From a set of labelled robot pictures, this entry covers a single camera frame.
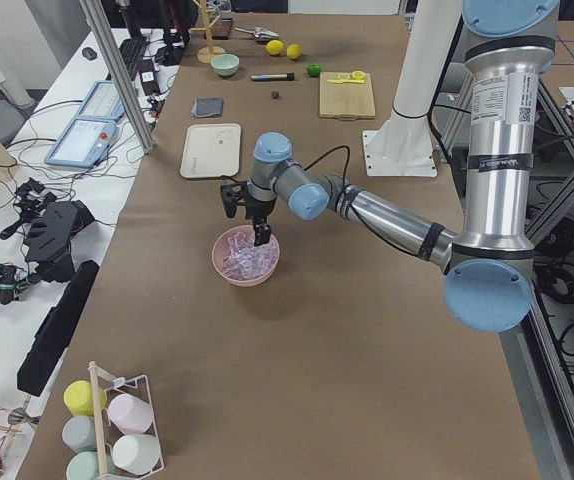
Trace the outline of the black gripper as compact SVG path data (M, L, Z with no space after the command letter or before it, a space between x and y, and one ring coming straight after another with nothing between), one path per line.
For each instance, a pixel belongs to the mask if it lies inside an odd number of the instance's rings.
M268 216L273 212L276 199L259 200L249 192L244 194L245 219L251 220L254 229L254 245L261 246L270 241L272 228L266 224Z

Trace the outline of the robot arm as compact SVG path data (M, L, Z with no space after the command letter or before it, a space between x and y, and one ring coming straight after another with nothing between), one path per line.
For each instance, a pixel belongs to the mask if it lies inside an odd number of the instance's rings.
M222 194L228 215L244 206L255 241L266 244L277 201L299 218L325 210L361 223L392 247L437 265L452 315L480 331L518 325L531 305L533 244L524 232L540 73L555 51L555 1L422 1L392 113L364 141L372 176L431 176L428 117L450 50L465 44L472 111L464 223L454 233L349 183L308 173L283 134L261 135L250 178Z

